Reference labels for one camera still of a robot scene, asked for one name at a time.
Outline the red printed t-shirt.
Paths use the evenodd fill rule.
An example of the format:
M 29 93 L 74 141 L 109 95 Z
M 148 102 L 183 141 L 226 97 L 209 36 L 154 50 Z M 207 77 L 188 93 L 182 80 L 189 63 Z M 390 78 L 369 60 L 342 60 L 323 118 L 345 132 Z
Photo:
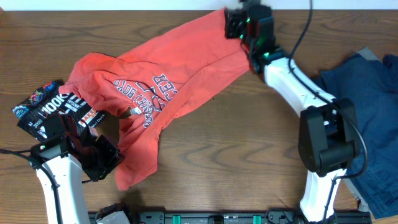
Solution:
M 158 168 L 160 132 L 205 104 L 249 69 L 238 39 L 224 34 L 223 10 L 176 27 L 112 57 L 90 53 L 75 64 L 60 93 L 119 118 L 116 169 L 127 190 Z

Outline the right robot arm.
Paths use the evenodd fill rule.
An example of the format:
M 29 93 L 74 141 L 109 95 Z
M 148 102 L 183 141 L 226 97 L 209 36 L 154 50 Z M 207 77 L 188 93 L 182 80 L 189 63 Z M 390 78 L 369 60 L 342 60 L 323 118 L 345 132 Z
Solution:
M 287 215 L 287 223 L 335 223 L 333 209 L 337 187 L 360 153 L 354 105 L 322 90 L 295 64 L 275 41 L 274 18 L 269 6 L 244 3 L 224 10 L 225 36 L 239 39 L 250 69 L 277 91 L 299 117 L 298 153 L 307 169 L 299 210 Z

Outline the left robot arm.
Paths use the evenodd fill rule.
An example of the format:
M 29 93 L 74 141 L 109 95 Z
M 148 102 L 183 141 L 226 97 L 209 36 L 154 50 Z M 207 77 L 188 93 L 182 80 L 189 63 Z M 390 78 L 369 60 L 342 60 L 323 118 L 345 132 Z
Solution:
M 49 223 L 130 223 L 121 205 L 100 212 L 87 209 L 83 184 L 103 180 L 123 156 L 104 136 L 79 138 L 69 133 L 35 145 L 30 157 L 42 185 Z

